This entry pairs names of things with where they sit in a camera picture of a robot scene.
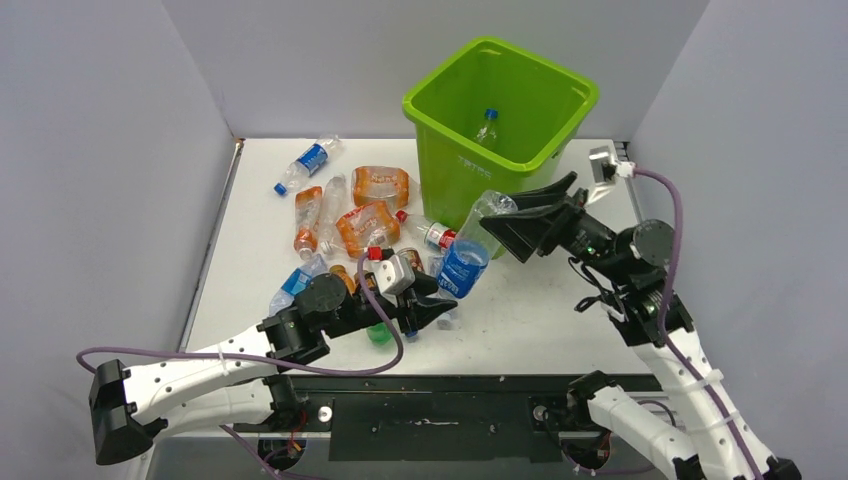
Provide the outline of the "green bottle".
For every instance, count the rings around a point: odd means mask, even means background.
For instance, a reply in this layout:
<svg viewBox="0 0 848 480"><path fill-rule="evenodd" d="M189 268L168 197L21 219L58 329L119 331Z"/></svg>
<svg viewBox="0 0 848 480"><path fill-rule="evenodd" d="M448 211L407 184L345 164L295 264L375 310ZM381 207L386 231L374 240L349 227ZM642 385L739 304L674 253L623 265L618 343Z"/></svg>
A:
<svg viewBox="0 0 848 480"><path fill-rule="evenodd" d="M386 345L394 340L390 329L384 323L368 327L366 334L370 342L376 346Z"/></svg>

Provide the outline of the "crushed blue label bottle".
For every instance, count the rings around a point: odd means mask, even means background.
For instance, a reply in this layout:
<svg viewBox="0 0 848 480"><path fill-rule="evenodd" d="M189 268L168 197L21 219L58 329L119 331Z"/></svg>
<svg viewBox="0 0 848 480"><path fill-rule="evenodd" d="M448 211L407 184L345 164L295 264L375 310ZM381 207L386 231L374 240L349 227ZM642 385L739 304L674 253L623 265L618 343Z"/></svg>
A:
<svg viewBox="0 0 848 480"><path fill-rule="evenodd" d="M328 266L320 254L314 255L294 269L272 297L269 303L269 315L276 315L280 310L289 307L294 302L294 297L302 292L316 276L327 272Z"/></svg>

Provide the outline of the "pepsi bottle blue cap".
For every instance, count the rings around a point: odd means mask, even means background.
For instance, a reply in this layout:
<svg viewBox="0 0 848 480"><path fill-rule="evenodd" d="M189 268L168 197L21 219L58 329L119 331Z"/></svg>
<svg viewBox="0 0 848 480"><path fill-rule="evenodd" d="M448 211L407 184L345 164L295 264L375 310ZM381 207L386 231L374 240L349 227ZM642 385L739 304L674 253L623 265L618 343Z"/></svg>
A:
<svg viewBox="0 0 848 480"><path fill-rule="evenodd" d="M499 113L496 109L487 108L483 114L483 121L474 136L474 141L488 150L494 150L497 145L498 116Z"/></svg>

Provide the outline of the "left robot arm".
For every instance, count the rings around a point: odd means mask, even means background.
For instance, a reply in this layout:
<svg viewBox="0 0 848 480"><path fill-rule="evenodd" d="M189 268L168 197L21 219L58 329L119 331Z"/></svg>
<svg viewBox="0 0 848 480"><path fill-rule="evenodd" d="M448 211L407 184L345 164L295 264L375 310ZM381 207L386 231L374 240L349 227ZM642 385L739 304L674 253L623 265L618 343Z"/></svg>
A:
<svg viewBox="0 0 848 480"><path fill-rule="evenodd" d="M374 271L359 271L355 291L333 273L309 280L292 303L243 332L195 352L152 353L153 363L130 366L120 359L98 366L77 361L92 375L88 405L95 462L119 464L141 456L158 441L213 426L290 428L305 413L290 370L329 374L315 361L329 340L385 325L396 343L457 307L437 297L435 278L416 270L390 249L373 248Z"/></svg>

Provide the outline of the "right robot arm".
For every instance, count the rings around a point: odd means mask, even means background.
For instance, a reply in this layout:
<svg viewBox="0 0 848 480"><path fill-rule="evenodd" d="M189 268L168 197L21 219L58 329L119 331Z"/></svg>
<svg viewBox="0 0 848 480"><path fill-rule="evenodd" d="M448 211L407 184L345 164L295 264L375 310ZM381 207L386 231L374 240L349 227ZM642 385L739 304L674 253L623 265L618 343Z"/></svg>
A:
<svg viewBox="0 0 848 480"><path fill-rule="evenodd" d="M588 194L573 182L567 175L518 194L515 212L486 216L480 224L520 261L562 248L609 281L599 300L658 381L681 426L662 421L598 371L569 386L569 421L617 435L669 479L799 478L794 462L776 456L736 409L674 292L683 231L677 188L666 184L672 223L653 219L615 232L587 212Z"/></svg>

